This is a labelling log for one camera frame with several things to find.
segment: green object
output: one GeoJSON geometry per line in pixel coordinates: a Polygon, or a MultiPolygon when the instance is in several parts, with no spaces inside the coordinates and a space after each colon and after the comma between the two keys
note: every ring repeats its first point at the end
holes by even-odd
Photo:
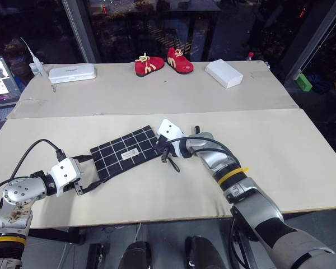
{"type": "Polygon", "coordinates": [[[310,91],[312,89],[312,85],[310,81],[308,81],[305,75],[302,73],[298,76],[295,82],[298,84],[300,89],[303,91],[310,91]]]}

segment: yellow ring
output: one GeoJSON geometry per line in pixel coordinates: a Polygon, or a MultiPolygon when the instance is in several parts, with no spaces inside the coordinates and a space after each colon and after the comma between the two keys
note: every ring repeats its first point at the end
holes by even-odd
{"type": "Polygon", "coordinates": [[[221,179],[218,180],[218,184],[221,185],[223,184],[228,178],[232,177],[233,175],[236,175],[237,173],[240,172],[246,172],[248,171],[249,168],[237,168],[234,169],[233,171],[230,171],[229,173],[227,173],[226,175],[224,175],[221,179]]]}
{"type": "Polygon", "coordinates": [[[0,242],[11,241],[11,242],[19,242],[21,244],[26,243],[26,239],[17,237],[17,236],[0,236],[0,242]]]}

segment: bottle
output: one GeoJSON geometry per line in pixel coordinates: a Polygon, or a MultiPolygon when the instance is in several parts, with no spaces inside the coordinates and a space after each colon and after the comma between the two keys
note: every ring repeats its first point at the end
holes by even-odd
{"type": "Polygon", "coordinates": [[[249,52],[248,56],[245,58],[245,61],[251,61],[253,57],[254,57],[254,52],[249,52]]]}

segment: white power bank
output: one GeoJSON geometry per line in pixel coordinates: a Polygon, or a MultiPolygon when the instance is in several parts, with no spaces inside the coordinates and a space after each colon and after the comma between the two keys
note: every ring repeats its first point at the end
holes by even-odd
{"type": "Polygon", "coordinates": [[[224,88],[230,88],[241,83],[242,74],[222,59],[207,65],[206,71],[224,88]]]}
{"type": "Polygon", "coordinates": [[[95,77],[95,67],[91,63],[80,64],[79,66],[52,68],[49,72],[49,80],[52,84],[78,80],[91,80],[95,77]]]}

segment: red sneaker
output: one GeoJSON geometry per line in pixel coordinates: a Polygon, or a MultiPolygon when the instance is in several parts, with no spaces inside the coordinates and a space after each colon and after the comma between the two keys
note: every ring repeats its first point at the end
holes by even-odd
{"type": "Polygon", "coordinates": [[[194,69],[192,63],[183,56],[180,49],[169,48],[167,62],[171,68],[180,74],[191,73],[194,69]]]}
{"type": "Polygon", "coordinates": [[[139,56],[138,60],[134,63],[134,69],[138,77],[144,77],[149,73],[157,71],[164,66],[164,60],[159,57],[149,57],[144,53],[139,56]]]}

